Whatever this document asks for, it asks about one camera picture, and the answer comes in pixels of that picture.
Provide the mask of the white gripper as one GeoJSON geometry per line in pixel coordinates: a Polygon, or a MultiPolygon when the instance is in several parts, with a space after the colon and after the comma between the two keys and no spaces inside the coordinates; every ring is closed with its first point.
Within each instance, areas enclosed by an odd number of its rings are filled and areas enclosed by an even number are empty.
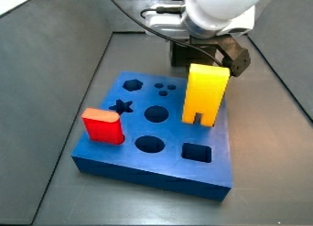
{"type": "Polygon", "coordinates": [[[238,37],[254,28],[254,14],[254,5],[154,5],[146,13],[145,24],[171,38],[238,37]]]}

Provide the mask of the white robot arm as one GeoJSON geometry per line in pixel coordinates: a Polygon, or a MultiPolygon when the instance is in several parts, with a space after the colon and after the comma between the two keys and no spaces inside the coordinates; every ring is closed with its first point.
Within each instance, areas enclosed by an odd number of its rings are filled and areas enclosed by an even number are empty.
{"type": "Polygon", "coordinates": [[[206,39],[252,31],[261,0],[184,0],[182,5],[154,5],[145,24],[171,38],[206,39]]]}

